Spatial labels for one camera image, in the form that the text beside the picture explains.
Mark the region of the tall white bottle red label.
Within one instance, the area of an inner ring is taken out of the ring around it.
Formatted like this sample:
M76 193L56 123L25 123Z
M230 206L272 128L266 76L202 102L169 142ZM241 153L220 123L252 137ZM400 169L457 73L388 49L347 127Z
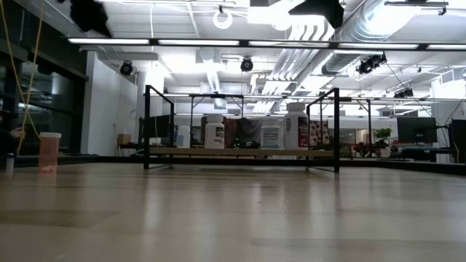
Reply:
M304 113L304 103L288 103L284 116L284 148L286 150L307 150L309 117Z

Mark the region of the short white bottle blue label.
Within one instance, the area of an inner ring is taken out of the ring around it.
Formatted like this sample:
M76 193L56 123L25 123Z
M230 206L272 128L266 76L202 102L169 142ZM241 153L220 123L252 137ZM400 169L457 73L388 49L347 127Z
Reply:
M281 149L281 126L276 119L265 119L261 126L261 149Z

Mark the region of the small orange bottle white cap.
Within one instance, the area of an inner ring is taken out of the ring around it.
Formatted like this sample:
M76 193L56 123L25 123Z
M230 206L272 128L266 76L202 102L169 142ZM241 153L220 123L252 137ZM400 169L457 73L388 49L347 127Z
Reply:
M41 132L39 137L39 172L42 174L55 174L58 166L61 134L58 132Z

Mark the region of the small orange-label bottle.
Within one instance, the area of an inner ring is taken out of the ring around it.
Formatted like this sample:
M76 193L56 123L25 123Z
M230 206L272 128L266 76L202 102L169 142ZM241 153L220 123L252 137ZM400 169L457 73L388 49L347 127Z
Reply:
M191 143L190 126L179 126L176 138L176 146L178 148L189 148Z

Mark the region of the white bottle picture label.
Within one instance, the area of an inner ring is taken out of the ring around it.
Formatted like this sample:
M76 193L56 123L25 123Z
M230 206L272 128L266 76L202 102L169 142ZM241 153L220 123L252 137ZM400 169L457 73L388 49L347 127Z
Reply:
M205 147L223 149L224 133L223 116L221 114L208 114L205 125Z

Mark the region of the black-framed wooden shelf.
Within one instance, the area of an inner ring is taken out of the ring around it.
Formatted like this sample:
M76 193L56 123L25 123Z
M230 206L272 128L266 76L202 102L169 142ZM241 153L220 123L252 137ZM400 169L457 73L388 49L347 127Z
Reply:
M158 96L170 104L170 130L174 129L174 103L168 99L161 92L157 91L153 86L147 84L144 92L144 142L143 142L143 168L149 169L151 162L151 144L149 142L149 124L150 124L150 94L151 91L155 91ZM233 148L175 148L174 147L174 133L170 136L170 147L168 148L156 148L155 154L167 154L170 156L179 155L200 155L200 156L305 156L306 166L310 167L311 156L324 156L332 157L331 166L333 166L334 172L340 171L340 153L339 153L339 142L336 142L331 151L316 151L316 150L279 150L279 149L233 149Z

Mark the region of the floral hanging cloth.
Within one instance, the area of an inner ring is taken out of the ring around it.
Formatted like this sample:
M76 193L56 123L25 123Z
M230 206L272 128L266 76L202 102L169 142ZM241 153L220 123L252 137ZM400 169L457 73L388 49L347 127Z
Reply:
M327 121L309 121L309 142L311 147L330 144Z

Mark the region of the black computer monitor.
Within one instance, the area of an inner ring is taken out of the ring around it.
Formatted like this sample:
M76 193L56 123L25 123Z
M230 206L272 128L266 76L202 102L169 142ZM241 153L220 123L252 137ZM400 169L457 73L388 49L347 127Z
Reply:
M466 164L466 120L452 120L450 138L457 163Z
M170 137L170 115L151 116L149 118L149 137Z
M437 143L437 124L432 117L398 117L400 143Z

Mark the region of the green plant white pot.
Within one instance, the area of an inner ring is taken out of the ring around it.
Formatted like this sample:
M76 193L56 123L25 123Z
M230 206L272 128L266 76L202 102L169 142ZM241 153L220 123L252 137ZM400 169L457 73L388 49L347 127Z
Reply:
M374 130L374 134L376 137L376 149L379 150L380 157L383 159L387 159L390 157L391 148L390 148L390 135L392 129L391 128L380 128Z

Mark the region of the grey hanging cloth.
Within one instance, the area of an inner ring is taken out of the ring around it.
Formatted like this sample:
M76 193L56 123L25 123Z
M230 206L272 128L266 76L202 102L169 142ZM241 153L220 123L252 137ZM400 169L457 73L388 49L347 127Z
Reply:
M260 148L262 120L241 118L237 120L237 138L240 148Z

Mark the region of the red flower plant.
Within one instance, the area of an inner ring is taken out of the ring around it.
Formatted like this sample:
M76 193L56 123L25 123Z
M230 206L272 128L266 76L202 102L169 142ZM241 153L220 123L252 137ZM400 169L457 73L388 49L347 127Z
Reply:
M355 144L353 146L353 151L356 157L368 158L372 155L369 144L364 144L362 142Z

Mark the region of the red patterned hanging cloth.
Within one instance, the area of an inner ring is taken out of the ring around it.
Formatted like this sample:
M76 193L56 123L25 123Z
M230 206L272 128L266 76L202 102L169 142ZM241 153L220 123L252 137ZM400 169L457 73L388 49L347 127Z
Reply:
M224 148L234 148L237 139L237 120L223 118L224 125Z

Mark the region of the person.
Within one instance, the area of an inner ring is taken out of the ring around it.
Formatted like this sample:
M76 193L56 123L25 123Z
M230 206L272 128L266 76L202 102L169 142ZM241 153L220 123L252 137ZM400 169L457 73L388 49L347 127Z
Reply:
M8 153L13 153L16 157L18 152L18 146L20 144L20 140L22 139L13 138L12 135L9 133L11 130L15 128L8 127L8 116L8 113L5 113L2 110L0 110L0 158L6 157Z

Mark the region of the small white cylinder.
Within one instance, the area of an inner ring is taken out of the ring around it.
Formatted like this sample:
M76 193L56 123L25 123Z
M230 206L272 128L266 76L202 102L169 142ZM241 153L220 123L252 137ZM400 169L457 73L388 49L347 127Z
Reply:
M15 165L15 155L13 153L8 153L6 155L6 163L4 173L7 176L12 176Z

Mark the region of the black metal desk frame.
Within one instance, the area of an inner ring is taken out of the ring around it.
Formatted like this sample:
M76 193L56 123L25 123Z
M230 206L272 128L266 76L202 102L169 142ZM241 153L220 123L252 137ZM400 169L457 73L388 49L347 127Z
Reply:
M211 98L211 99L223 99L227 100L228 98L231 98L238 106L238 108L241 110L241 114L235 114L235 116L240 116L241 118L244 117L244 107L245 107L245 96L244 95L235 95L235 94L220 94L220 93L213 93L213 94L189 94L189 97L191 98L191 108L190 108L190 119L193 119L194 116L194 108L197 106L196 103L194 103L195 98L201 98L200 102L204 98Z

